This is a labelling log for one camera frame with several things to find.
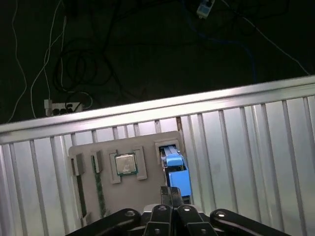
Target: electrical outlet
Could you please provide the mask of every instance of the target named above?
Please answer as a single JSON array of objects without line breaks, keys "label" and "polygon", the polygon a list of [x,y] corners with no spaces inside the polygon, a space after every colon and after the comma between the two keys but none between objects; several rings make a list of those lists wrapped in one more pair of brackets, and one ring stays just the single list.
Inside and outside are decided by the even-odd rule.
[{"label": "electrical outlet", "polygon": [[79,102],[68,102],[67,109],[64,103],[53,103],[52,100],[45,100],[44,105],[47,117],[83,111],[83,106]]}]

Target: aluminum panel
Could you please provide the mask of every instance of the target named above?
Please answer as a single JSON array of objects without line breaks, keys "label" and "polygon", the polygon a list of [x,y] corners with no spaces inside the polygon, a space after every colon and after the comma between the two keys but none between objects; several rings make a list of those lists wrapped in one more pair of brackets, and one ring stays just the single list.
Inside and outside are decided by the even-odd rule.
[{"label": "aluminum panel", "polygon": [[239,210],[293,236],[313,235],[314,94],[309,76],[2,125],[0,197],[10,204],[2,201],[0,214],[10,212],[1,230],[51,235],[54,214],[46,206],[58,201],[62,230],[81,226],[66,160],[71,146],[179,129],[194,204],[206,212],[214,205]]},{"label": "aluminum panel", "polygon": [[224,119],[219,112],[210,112],[203,120],[216,206],[238,212]]},{"label": "aluminum panel", "polygon": [[161,132],[178,131],[176,118],[161,119],[159,123]]},{"label": "aluminum panel", "polygon": [[252,107],[252,111],[259,150],[259,156],[257,156],[257,158],[261,163],[265,195],[267,198],[267,204],[262,207],[268,209],[270,226],[284,231],[278,179],[272,152],[266,107],[265,105],[256,105]]},{"label": "aluminum panel", "polygon": [[48,235],[64,235],[63,215],[57,185],[56,169],[49,138],[34,140],[42,204],[45,212]]},{"label": "aluminum panel", "polygon": [[139,123],[140,135],[156,134],[156,125],[154,121]]},{"label": "aluminum panel", "polygon": [[8,236],[15,235],[14,230],[14,224],[13,224],[13,211],[11,209],[12,203],[14,203],[14,199],[10,199],[9,195],[9,179],[13,179],[12,187],[15,187],[14,183],[14,175],[12,168],[9,168],[9,166],[6,166],[5,164],[5,158],[7,161],[10,161],[7,156],[4,157],[3,147],[0,146],[0,193],[3,193],[1,196],[1,202],[0,204],[0,235],[7,234]]},{"label": "aluminum panel", "polygon": [[201,182],[202,206],[204,212],[209,215],[213,210],[217,209],[217,206],[213,192],[203,118],[201,114],[197,114],[189,116],[189,119],[191,123],[191,136],[194,140],[195,158]]},{"label": "aluminum panel", "polygon": [[265,225],[271,226],[270,216],[268,212],[268,200],[267,191],[265,185],[265,179],[263,176],[259,147],[258,147],[258,133],[257,123],[254,117],[253,107],[245,107],[246,125],[248,128],[248,142],[250,143],[250,149],[252,152],[252,163],[256,180],[257,197],[259,203],[259,211],[261,216],[261,222]]},{"label": "aluminum panel", "polygon": [[67,162],[68,148],[66,147],[65,138],[63,136],[51,138],[51,144],[62,207],[64,231],[68,234],[81,226],[78,210],[76,209],[74,185],[71,178],[72,173],[70,173],[70,167]]},{"label": "aluminum panel", "polygon": [[8,200],[10,205],[8,205],[8,207],[11,207],[11,209],[9,209],[11,211],[7,213],[7,219],[10,220],[10,225],[12,225],[11,229],[13,230],[13,232],[10,232],[9,229],[6,234],[10,235],[12,233],[14,236],[22,236],[23,232],[26,232],[26,221],[15,156],[14,154],[11,155],[10,145],[3,145],[2,151],[7,177],[7,184],[5,182],[3,184],[8,185],[6,196],[9,195]]},{"label": "aluminum panel", "polygon": [[231,155],[238,211],[250,219],[260,221],[252,155],[243,108],[224,111],[227,140]]},{"label": "aluminum panel", "polygon": [[199,166],[197,163],[196,153],[195,153],[195,143],[192,134],[191,120],[189,117],[181,117],[183,137],[185,142],[187,165],[189,169],[190,185],[192,191],[192,203],[199,206],[201,209],[205,210],[202,193],[201,193],[201,181],[199,175]]},{"label": "aluminum panel", "polygon": [[308,97],[307,101],[308,101],[308,105],[309,105],[309,109],[310,109],[313,138],[315,138],[315,136],[314,136],[314,134],[315,134],[315,96]]},{"label": "aluminum panel", "polygon": [[96,136],[98,142],[113,140],[114,139],[113,129],[112,128],[98,129],[96,131]]},{"label": "aluminum panel", "polygon": [[315,227],[312,225],[315,222],[312,202],[315,199],[315,144],[307,99],[288,100],[287,108],[303,205],[302,214],[305,216],[303,220],[306,225],[302,227],[306,227],[308,235],[315,235]]},{"label": "aluminum panel", "polygon": [[300,189],[297,186],[297,173],[293,159],[294,152],[290,146],[292,139],[288,130],[287,117],[283,102],[266,104],[272,151],[278,178],[278,187],[284,221],[284,231],[291,235],[306,235],[301,219]]},{"label": "aluminum panel", "polygon": [[19,179],[21,199],[23,201],[24,218],[28,235],[47,235],[47,225],[43,226],[43,218],[37,190],[38,180],[29,142],[15,143],[10,147],[13,162],[16,165]]},{"label": "aluminum panel", "polygon": [[128,137],[129,138],[135,137],[133,124],[126,125],[126,127],[127,127]]}]

